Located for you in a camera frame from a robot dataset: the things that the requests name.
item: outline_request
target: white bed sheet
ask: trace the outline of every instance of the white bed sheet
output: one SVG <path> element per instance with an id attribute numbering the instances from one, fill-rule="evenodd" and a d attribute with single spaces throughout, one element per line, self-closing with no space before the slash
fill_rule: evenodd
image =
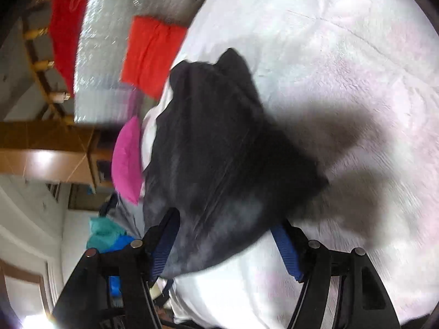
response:
<path id="1" fill-rule="evenodd" d="M 439 37 L 414 0 L 206 0 L 174 62 L 246 59 L 264 108 L 330 186 L 292 219 L 330 249 L 368 251 L 401 322 L 439 300 Z M 150 160 L 155 117 L 144 121 Z M 271 234 L 177 278 L 177 316 L 284 328 L 300 291 Z M 335 309 L 331 287 L 322 328 Z"/>

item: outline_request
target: screw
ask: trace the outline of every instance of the screw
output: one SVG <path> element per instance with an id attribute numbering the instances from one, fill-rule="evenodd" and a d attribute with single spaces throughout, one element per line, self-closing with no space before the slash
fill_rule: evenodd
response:
<path id="1" fill-rule="evenodd" d="M 308 246 L 312 249 L 318 249 L 320 247 L 320 243 L 317 240 L 311 240 L 308 242 Z"/>
<path id="2" fill-rule="evenodd" d="M 131 247 L 133 249 L 137 249 L 137 248 L 141 247 L 142 245 L 143 245 L 142 240 L 133 240 L 133 241 L 131 241 Z"/>
<path id="3" fill-rule="evenodd" d="M 364 256 L 364 255 L 366 254 L 366 250 L 363 249 L 363 248 L 361 248 L 361 247 L 356 247 L 356 248 L 355 248 L 355 253 L 356 253 L 358 256 Z"/>
<path id="4" fill-rule="evenodd" d="M 85 255 L 87 256 L 87 257 L 93 257 L 94 255 L 96 255 L 97 254 L 97 250 L 93 247 L 93 248 L 91 248 L 91 249 L 88 249 L 86 252 L 85 252 Z"/>

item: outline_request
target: light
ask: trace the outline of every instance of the light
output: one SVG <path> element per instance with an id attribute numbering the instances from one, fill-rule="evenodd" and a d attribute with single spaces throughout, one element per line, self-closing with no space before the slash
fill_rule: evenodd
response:
<path id="1" fill-rule="evenodd" d="M 49 321 L 45 313 L 28 315 L 21 325 L 22 329 L 55 329 L 55 326 Z"/>
<path id="2" fill-rule="evenodd" d="M 36 161 L 41 167 L 47 167 L 51 164 L 52 158 L 54 157 L 53 151 L 38 151 L 36 153 Z"/>

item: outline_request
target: blue cloth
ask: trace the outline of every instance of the blue cloth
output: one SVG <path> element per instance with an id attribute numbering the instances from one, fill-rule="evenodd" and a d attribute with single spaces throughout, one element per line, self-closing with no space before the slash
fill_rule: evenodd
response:
<path id="1" fill-rule="evenodd" d="M 87 249 L 94 247 L 102 253 L 108 251 L 120 236 L 126 235 L 126 230 L 107 217 L 92 217 L 90 218 L 90 234 Z"/>
<path id="2" fill-rule="evenodd" d="M 122 235 L 119 236 L 116 240 L 116 242 L 111 246 L 109 249 L 107 249 L 104 252 L 113 252 L 117 250 L 122 250 L 126 245 L 130 244 L 131 241 L 135 240 L 135 238 L 128 236 L 128 235 Z M 110 276 L 108 279 L 110 283 L 110 294 L 112 297 L 121 297 L 122 292 L 120 291 L 120 277 L 119 276 Z"/>
<path id="3" fill-rule="evenodd" d="M 133 238 L 132 236 L 120 235 L 117 238 L 117 240 L 114 242 L 114 244 L 111 247 L 109 247 L 107 250 L 102 251 L 102 253 L 122 250 L 126 245 L 130 244 L 131 241 L 133 240 L 135 240 L 135 238 Z"/>

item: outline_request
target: teal cloth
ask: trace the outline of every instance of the teal cloth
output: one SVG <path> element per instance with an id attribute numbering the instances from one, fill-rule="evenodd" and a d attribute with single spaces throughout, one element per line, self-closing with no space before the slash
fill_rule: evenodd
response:
<path id="1" fill-rule="evenodd" d="M 126 231 L 107 217 L 92 217 L 90 218 L 90 234 L 87 249 L 94 247 L 102 253 L 113 246 L 119 236 L 126 235 Z"/>

